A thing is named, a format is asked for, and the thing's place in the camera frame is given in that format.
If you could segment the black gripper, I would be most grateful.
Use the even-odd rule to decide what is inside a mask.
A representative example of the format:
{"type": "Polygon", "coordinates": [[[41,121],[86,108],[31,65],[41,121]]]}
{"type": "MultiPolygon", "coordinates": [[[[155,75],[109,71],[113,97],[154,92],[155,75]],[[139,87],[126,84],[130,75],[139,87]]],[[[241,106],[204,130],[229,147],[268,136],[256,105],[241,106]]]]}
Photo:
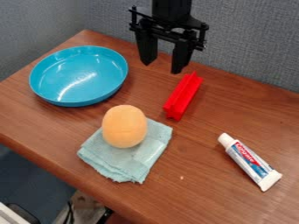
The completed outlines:
{"type": "Polygon", "coordinates": [[[158,39],[175,43],[173,70],[179,74],[189,65],[193,49],[206,48],[210,26],[193,14],[193,0],[153,0],[150,9],[133,6],[130,30],[135,32],[142,62],[149,66],[158,57],[158,39]]]}

